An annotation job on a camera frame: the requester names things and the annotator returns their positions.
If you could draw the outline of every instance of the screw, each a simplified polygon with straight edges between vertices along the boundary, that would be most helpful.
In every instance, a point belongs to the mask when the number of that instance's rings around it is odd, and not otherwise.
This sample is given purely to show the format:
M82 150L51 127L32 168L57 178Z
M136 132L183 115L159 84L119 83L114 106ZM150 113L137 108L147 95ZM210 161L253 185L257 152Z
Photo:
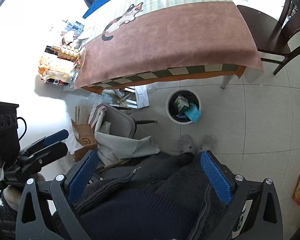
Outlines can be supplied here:
M273 182L272 182L272 179L269 179L269 178L266 178L266 183L271 185Z
M32 179L32 178L30 178L30 179L27 180L27 184L28 185L31 185L33 182L34 182L34 179Z
M236 179L237 181L243 181L243 176L240 175L240 174L238 174L238 175L235 176L235 179Z
M65 178L65 176L63 176L62 174L59 174L58 176L56 176L56 181L62 181Z

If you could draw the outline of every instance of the black cable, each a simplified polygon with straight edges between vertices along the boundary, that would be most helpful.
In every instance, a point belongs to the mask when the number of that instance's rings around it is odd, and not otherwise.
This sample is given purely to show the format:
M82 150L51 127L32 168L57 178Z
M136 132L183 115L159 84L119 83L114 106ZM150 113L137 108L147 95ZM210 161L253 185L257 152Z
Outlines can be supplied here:
M19 138L19 141L23 138L23 136L25 136L25 134L26 134L26 131L27 131L27 123L26 123L26 120L25 119L23 119L22 117L17 117L17 120L18 119L21 119L24 123L25 123L25 131L24 131L24 133L21 135L21 137Z
M0 191L0 200L1 200L2 193L3 193L3 190ZM1 216L1 206L0 206L0 218L1 218L2 223L3 223L5 226L7 226L6 223L3 221L2 216Z

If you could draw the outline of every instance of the gray slipper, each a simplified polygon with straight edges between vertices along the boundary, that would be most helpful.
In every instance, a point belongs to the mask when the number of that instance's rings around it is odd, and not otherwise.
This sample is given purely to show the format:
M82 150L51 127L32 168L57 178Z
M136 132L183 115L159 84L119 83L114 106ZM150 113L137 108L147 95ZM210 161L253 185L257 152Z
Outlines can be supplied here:
M179 152L195 154L193 139L190 135L184 134L179 138Z
M206 134L203 136L202 144L200 146L200 152L209 150L213 153L216 146L217 138L212 134Z

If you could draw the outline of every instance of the trash bin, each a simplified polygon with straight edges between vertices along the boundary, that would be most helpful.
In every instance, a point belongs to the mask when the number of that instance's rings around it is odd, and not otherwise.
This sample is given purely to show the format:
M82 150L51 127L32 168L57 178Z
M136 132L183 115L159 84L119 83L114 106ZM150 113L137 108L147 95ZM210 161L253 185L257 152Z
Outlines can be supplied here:
M166 111L167 111L168 117L173 122L175 122L177 124L190 124L190 123L192 123L192 121L189 118L187 118L187 119L181 119L181 118L176 117L176 115L172 113L171 107L169 107L170 104L174 103L174 101L177 99L178 96L183 96L189 102L194 103L198 107L199 111L201 112L201 101L200 101L200 98L199 98L199 96L195 92L193 92L193 91L191 91L189 89L184 89L184 88L181 88L181 89L178 89L178 90L174 91L168 97L168 100L167 100L167 103L166 103Z

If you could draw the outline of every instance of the dark wooden chair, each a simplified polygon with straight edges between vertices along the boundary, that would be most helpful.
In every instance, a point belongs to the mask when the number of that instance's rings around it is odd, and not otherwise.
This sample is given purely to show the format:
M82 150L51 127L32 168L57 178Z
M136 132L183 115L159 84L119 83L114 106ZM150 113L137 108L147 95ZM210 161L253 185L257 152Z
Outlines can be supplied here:
M282 28L287 15L291 14L292 0L286 0L279 21L258 10L238 5L238 9L246 21L258 51L284 56L283 61L261 58L262 61L277 63L276 75L288 62L300 54L300 46L290 51L288 41L300 31L300 8Z

